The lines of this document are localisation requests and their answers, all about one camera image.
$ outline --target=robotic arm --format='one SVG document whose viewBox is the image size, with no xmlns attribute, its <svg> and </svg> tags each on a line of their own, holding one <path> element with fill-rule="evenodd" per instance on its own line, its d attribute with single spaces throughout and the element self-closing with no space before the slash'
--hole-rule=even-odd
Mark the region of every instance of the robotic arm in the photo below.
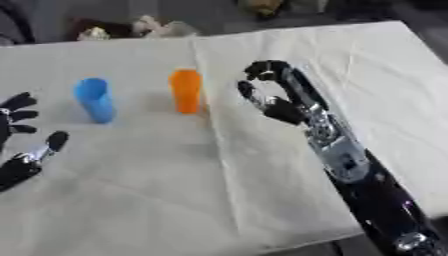
<svg viewBox="0 0 448 256">
<path fill-rule="evenodd" d="M 0 104 L 0 152 L 14 133 L 35 133 L 36 128 L 16 124 L 23 119 L 37 117 L 36 111 L 21 110 L 37 103 L 28 92 L 16 95 Z M 28 180 L 42 171 L 42 163 L 60 151 L 68 140 L 66 132 L 58 131 L 48 137 L 46 144 L 36 151 L 19 153 L 0 166 L 0 192 Z"/>
<path fill-rule="evenodd" d="M 241 95 L 267 117 L 303 124 L 309 145 L 367 236 L 388 256 L 442 256 L 448 251 L 408 192 L 364 148 L 298 69 L 283 61 L 254 62 L 238 82 Z M 250 81 L 274 81 L 289 101 L 264 96 Z"/>
</svg>

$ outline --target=orange plastic cup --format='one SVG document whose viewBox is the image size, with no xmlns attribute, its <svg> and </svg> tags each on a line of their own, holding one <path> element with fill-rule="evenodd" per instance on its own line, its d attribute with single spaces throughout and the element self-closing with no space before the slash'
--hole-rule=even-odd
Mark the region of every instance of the orange plastic cup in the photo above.
<svg viewBox="0 0 448 256">
<path fill-rule="evenodd" d="M 176 109 L 180 113 L 196 113 L 199 108 L 201 75 L 192 69 L 179 69 L 170 76 Z"/>
</svg>

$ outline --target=table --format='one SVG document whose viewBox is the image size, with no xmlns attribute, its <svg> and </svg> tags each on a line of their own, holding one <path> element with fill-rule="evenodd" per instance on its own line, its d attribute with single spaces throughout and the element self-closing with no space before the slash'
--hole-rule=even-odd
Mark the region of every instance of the table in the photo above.
<svg viewBox="0 0 448 256">
<path fill-rule="evenodd" d="M 359 233 L 300 131 L 236 94 L 256 59 L 302 68 L 431 217 L 448 213 L 448 73 L 401 23 L 20 46 L 0 49 L 2 95 L 37 95 L 41 129 L 14 136 L 3 157 L 55 130 L 71 139 L 42 175 L 0 195 L 2 251 L 245 255 Z M 204 76 L 198 115 L 174 112 L 177 68 Z M 112 87 L 109 125 L 90 123 L 73 99 L 92 76 Z"/>
</svg>

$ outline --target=plastic cup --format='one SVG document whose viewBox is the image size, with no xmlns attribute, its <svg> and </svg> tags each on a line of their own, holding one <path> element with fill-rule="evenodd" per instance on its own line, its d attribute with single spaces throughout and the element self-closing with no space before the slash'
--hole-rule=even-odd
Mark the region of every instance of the plastic cup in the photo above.
<svg viewBox="0 0 448 256">
<path fill-rule="evenodd" d="M 74 94 L 93 121 L 103 124 L 115 118 L 116 110 L 107 81 L 100 78 L 84 79 L 75 86 Z"/>
<path fill-rule="evenodd" d="M 196 70 L 179 69 L 169 80 L 177 111 L 183 114 L 196 113 L 199 108 L 201 75 Z"/>
</svg>

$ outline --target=wire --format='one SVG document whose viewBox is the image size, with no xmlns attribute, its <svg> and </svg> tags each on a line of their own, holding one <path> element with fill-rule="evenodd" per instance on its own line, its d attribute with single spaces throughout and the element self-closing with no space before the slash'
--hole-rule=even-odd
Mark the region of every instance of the wire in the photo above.
<svg viewBox="0 0 448 256">
<path fill-rule="evenodd" d="M 15 23 L 20 33 L 22 34 L 25 43 L 36 43 L 33 31 L 28 20 L 25 18 L 25 14 L 16 4 L 9 0 L 1 0 L 0 11 L 5 13 Z"/>
<path fill-rule="evenodd" d="M 344 251 L 342 250 L 341 245 L 337 241 L 331 242 L 331 248 L 336 256 L 344 256 Z"/>
<path fill-rule="evenodd" d="M 5 34 L 3 34 L 3 33 L 0 33 L 0 38 L 6 39 L 6 40 L 8 40 L 8 41 L 11 41 L 12 44 L 19 44 L 19 41 L 17 41 L 16 39 L 14 39 L 14 38 L 12 38 L 12 37 L 10 37 L 10 36 L 7 36 L 7 35 L 5 35 Z"/>
</svg>

